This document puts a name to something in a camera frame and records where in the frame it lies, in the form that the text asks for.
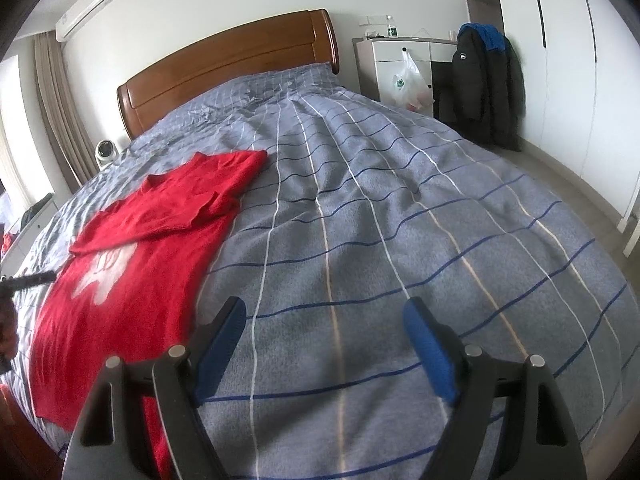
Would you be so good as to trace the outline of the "person's left hand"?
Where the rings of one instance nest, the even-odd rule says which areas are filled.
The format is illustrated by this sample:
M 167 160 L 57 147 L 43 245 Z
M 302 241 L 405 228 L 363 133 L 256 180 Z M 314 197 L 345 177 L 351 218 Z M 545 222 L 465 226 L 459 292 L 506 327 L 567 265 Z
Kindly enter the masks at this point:
M 17 313 L 13 300 L 8 296 L 0 299 L 0 324 L 1 356 L 11 361 L 17 354 L 20 337 L 17 335 Z

